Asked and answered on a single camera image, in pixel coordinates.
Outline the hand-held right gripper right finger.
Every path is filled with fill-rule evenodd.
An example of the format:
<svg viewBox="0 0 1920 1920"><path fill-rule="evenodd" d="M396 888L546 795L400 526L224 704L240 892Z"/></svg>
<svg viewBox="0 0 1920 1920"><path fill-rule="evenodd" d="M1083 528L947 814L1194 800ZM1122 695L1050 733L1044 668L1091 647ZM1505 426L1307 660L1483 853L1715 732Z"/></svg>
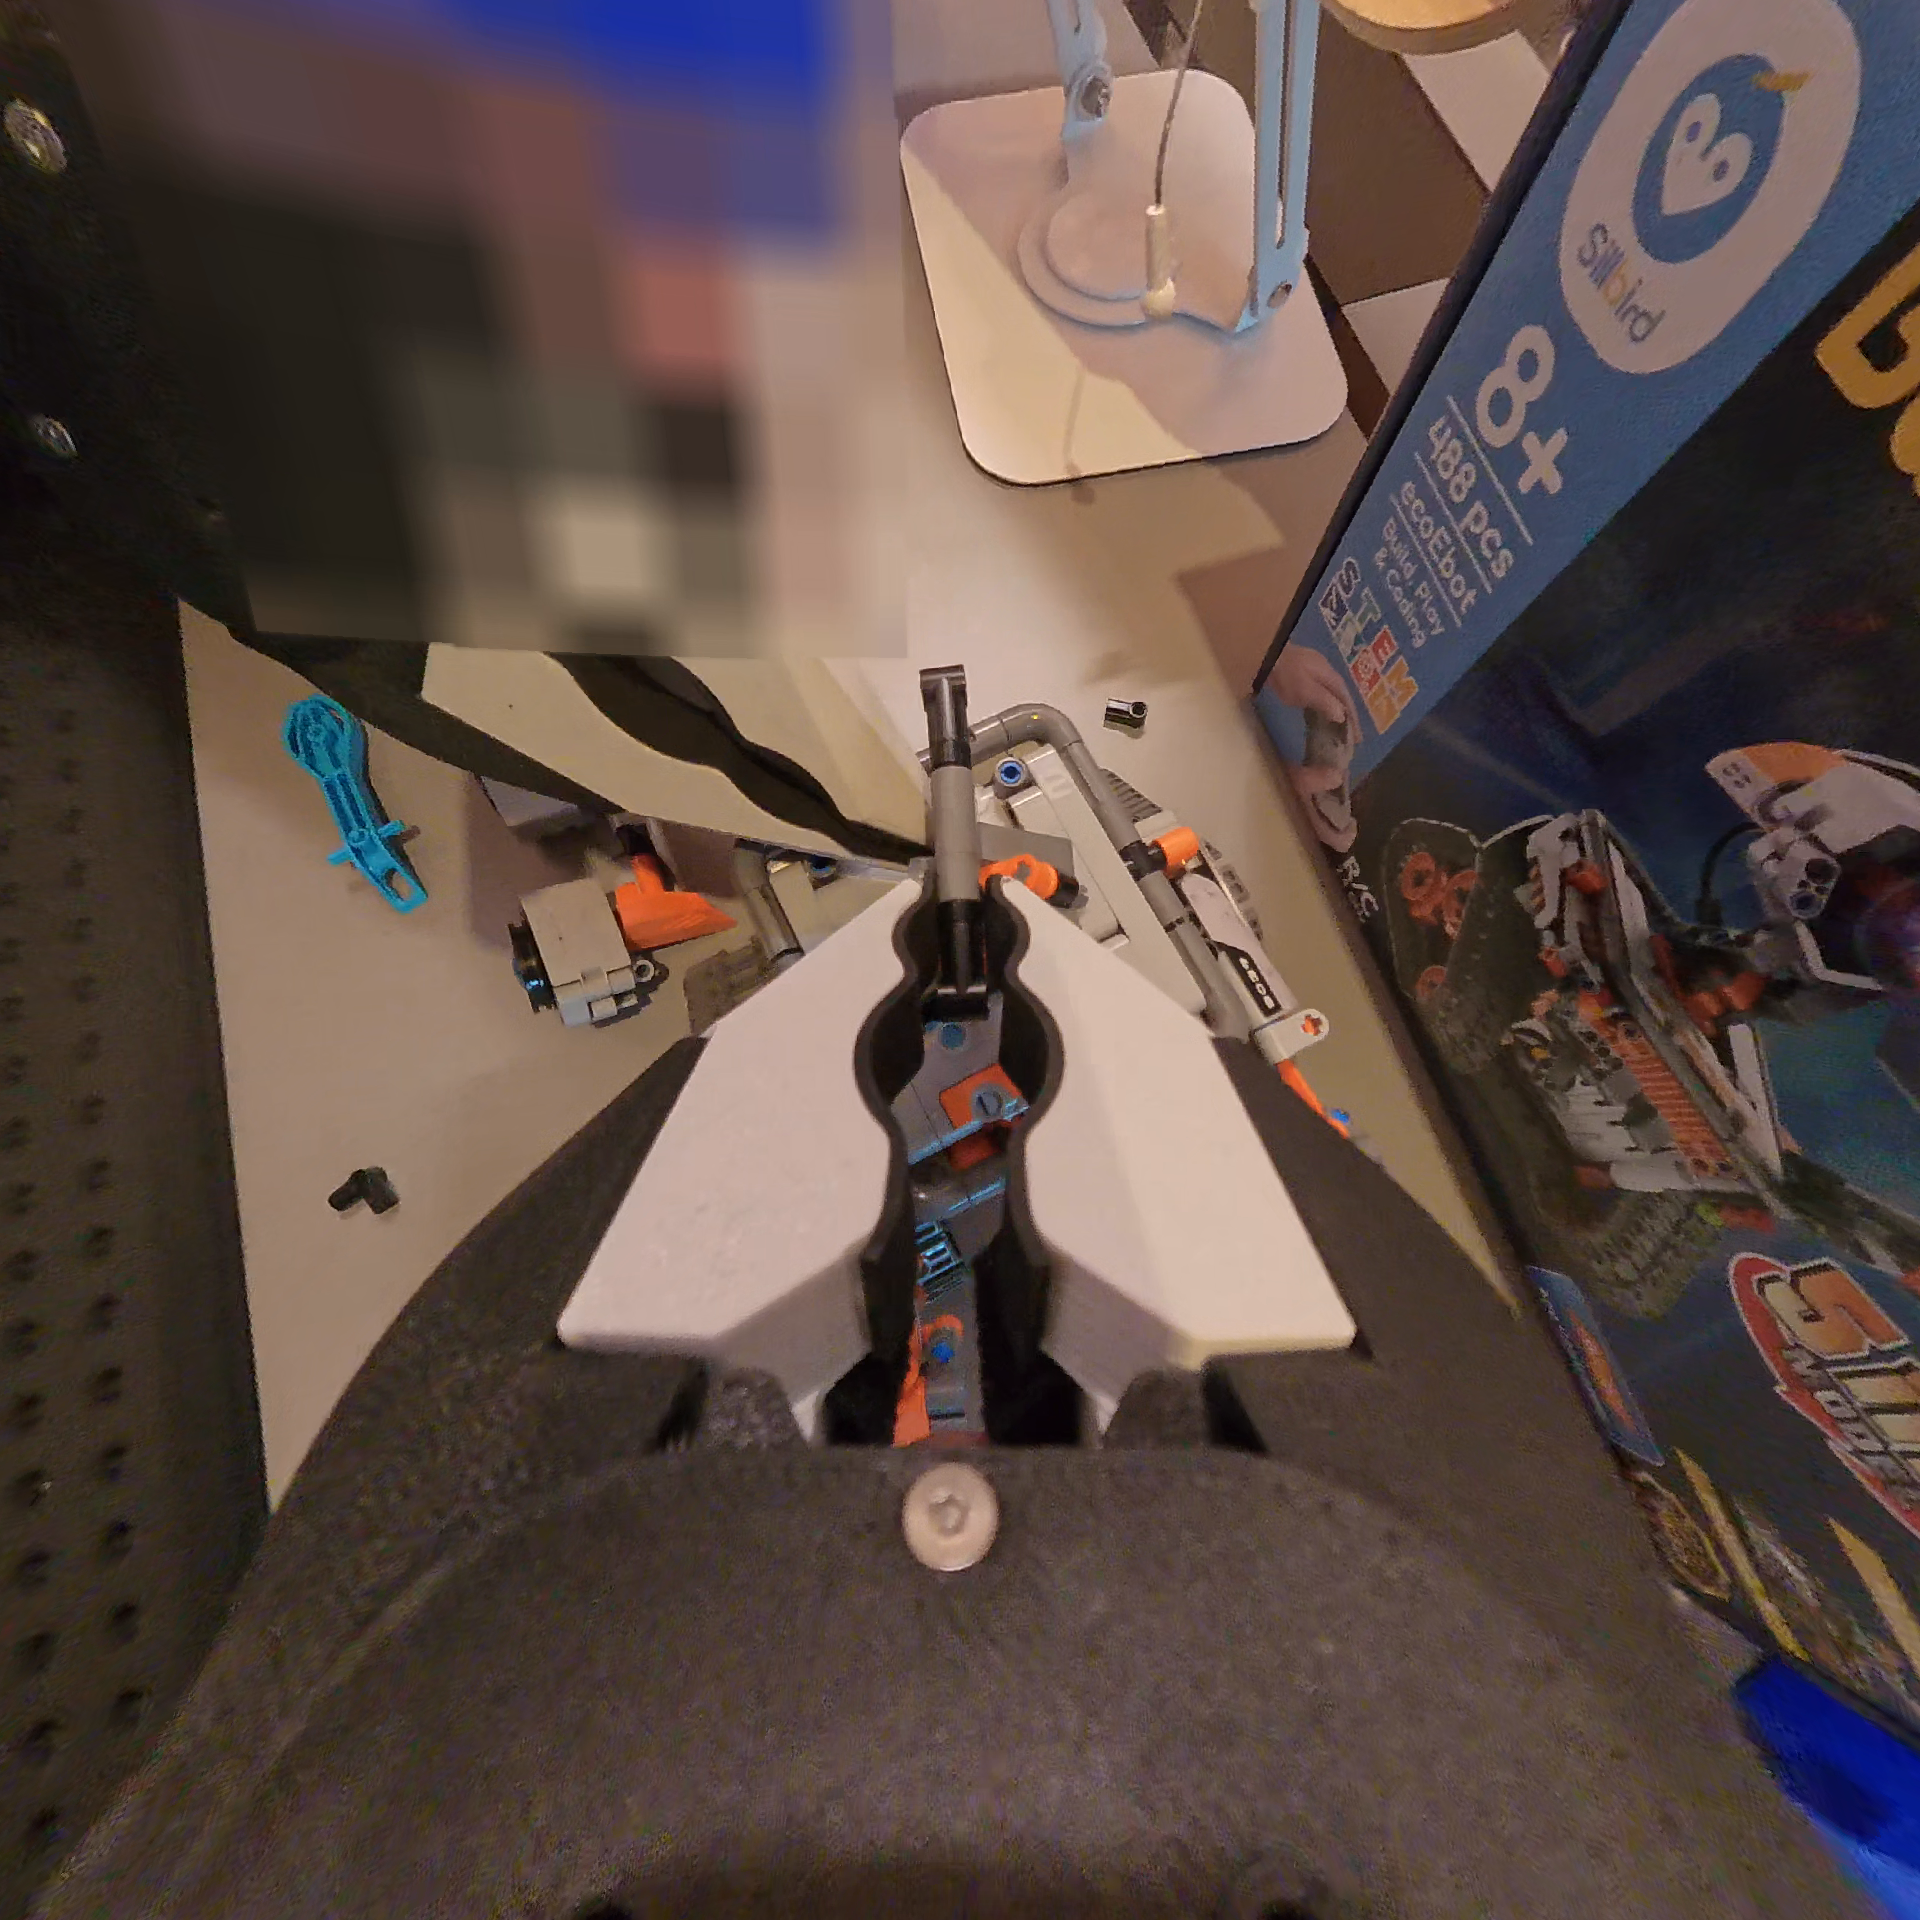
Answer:
<svg viewBox="0 0 1920 1920"><path fill-rule="evenodd" d="M1051 906L1005 908L1047 1043L1025 1130L1044 1356L1117 1406L1145 1374L1344 1352L1353 1314L1205 1024Z"/></svg>

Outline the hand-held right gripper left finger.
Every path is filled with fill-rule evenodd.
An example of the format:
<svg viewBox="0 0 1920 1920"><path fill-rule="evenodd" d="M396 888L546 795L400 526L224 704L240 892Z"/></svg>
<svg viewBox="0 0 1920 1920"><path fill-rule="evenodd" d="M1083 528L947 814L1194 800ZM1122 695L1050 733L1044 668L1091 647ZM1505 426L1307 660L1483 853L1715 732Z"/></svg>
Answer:
<svg viewBox="0 0 1920 1920"><path fill-rule="evenodd" d="M858 1040L906 982L921 902L893 887L708 1030L561 1312L564 1348L759 1372L820 1415L874 1347L858 1264L893 1142Z"/></svg>

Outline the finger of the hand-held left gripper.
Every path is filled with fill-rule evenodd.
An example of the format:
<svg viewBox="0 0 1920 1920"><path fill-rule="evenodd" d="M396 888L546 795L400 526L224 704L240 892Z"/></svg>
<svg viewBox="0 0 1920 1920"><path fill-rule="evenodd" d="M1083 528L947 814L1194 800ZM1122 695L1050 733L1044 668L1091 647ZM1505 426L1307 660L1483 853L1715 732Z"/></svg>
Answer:
<svg viewBox="0 0 1920 1920"><path fill-rule="evenodd" d="M594 706L559 659L432 642L424 696L505 749L513 768L501 779L527 792L561 800L579 789L607 811L674 824L781 824L724 772L628 733Z"/></svg>
<svg viewBox="0 0 1920 1920"><path fill-rule="evenodd" d="M781 798L815 804L849 854L906 867L929 853L923 775L871 690L831 662L651 656L644 675L713 720Z"/></svg>

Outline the grey black axle pin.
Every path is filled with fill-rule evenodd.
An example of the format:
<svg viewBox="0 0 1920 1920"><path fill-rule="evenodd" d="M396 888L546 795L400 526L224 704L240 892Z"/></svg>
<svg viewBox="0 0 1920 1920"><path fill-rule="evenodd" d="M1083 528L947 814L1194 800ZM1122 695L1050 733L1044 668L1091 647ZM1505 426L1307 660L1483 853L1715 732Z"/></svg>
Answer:
<svg viewBox="0 0 1920 1920"><path fill-rule="evenodd" d="M988 1008L991 979L968 669L957 662L925 668L920 693L929 728L929 843L940 942L935 1002L953 1018L979 1018Z"/></svg>

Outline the grey orange tracked toy robot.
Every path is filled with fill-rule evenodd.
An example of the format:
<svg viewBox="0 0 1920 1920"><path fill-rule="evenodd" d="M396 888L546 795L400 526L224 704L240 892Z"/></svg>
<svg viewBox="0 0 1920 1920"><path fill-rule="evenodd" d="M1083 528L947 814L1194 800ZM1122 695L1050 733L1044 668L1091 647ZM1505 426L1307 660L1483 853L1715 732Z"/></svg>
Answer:
<svg viewBox="0 0 1920 1920"><path fill-rule="evenodd" d="M1012 952L1001 959L999 1064L1025 1100L1025 1119L1005 1147L1009 1171L1001 1178L999 1228L976 1256L976 1285L996 1287L999 1327L1019 1352L1043 1350L1043 1314L1050 1306L1050 1277L1039 1231L1025 1219L1025 1130L1041 1096L1047 1064L1043 1019L1034 1005L1023 1005L1009 982L1009 964L1018 950L1019 923L1005 908L1009 895L1034 895L1051 906L1093 943L1135 967L1148 982L1170 996L1209 1030L1228 1069L1233 1064L1279 1069L1290 1060L1290 1034L1303 1022L1283 996L1280 986L1261 972L1265 955L1258 938L1205 862L1205 845L1187 829L1145 835L1156 814L1137 819L1127 789L1098 766L1089 743L1067 717L1050 706L1001 711L971 726L971 762L980 772L991 762L1019 757L1029 768L1029 784L1051 808L1066 838L1073 840L1073 878L1091 892L1113 917L1122 948L1098 943L1093 934L1064 908L1043 898L1034 882L1001 878L996 898L984 901L985 931L1011 931ZM867 1022L856 1043L856 1082L893 1142L881 1224L874 1230L858 1275L865 1306L871 1312L871 1348L861 1357L893 1360L906 1332L899 1323L906 1270L892 1245L897 1213L912 1212L911 1168L921 1136L897 1116L901 1075L892 1068L897 1047L890 1043L890 1018L906 1013L912 991L908 979L906 938L914 928L914 911L897 934L906 959L906 982L892 990L881 1011Z"/></svg>

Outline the blue plastic brick separator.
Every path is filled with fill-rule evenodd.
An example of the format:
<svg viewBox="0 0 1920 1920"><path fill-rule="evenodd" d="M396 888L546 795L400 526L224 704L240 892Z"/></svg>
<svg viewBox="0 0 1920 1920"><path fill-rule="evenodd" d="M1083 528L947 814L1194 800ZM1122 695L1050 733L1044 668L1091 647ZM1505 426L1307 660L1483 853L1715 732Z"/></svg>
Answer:
<svg viewBox="0 0 1920 1920"><path fill-rule="evenodd" d="M425 906L425 885L400 847L410 829L386 811L371 779L367 724L316 693L288 706L281 747L312 776L328 806L333 829L328 863L360 872L400 914Z"/></svg>

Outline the white articulated holder stand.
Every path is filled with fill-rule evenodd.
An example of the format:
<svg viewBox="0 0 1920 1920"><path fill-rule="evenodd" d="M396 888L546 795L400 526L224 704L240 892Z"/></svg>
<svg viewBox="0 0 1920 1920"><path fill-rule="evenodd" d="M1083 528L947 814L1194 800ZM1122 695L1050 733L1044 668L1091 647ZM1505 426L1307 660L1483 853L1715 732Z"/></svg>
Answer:
<svg viewBox="0 0 1920 1920"><path fill-rule="evenodd" d="M1349 402L1307 276L1321 5L1241 5L1255 100L1124 5L903 22L903 187L957 437L1012 487L1320 438Z"/></svg>

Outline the blue robot kit box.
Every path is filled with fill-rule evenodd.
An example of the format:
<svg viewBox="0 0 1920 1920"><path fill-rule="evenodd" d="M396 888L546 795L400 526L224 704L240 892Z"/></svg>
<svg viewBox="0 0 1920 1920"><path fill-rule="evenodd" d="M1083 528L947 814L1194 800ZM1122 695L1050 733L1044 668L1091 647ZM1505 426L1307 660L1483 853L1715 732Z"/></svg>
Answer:
<svg viewBox="0 0 1920 1920"><path fill-rule="evenodd" d="M1671 1578L1919 1708L1919 5L1595 5L1258 685Z"/></svg>

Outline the black perforated foam mat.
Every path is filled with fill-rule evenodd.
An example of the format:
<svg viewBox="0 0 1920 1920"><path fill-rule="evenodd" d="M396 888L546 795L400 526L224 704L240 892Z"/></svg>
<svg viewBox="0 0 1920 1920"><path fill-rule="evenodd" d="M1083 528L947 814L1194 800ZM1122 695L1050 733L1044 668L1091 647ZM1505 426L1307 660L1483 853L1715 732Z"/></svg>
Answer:
<svg viewBox="0 0 1920 1920"><path fill-rule="evenodd" d="M5 612L2 1877L23 1916L267 1523L180 638Z"/></svg>

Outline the blue plastic bin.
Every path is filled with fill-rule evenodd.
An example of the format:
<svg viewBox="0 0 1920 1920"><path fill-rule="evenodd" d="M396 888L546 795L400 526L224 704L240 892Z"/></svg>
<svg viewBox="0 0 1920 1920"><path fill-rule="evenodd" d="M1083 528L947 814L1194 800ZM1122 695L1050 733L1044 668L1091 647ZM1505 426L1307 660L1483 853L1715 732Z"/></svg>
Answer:
<svg viewBox="0 0 1920 1920"><path fill-rule="evenodd" d="M1819 1678L1764 1659L1736 1682L1743 1726L1882 1916L1919 1916L1919 1747Z"/></svg>

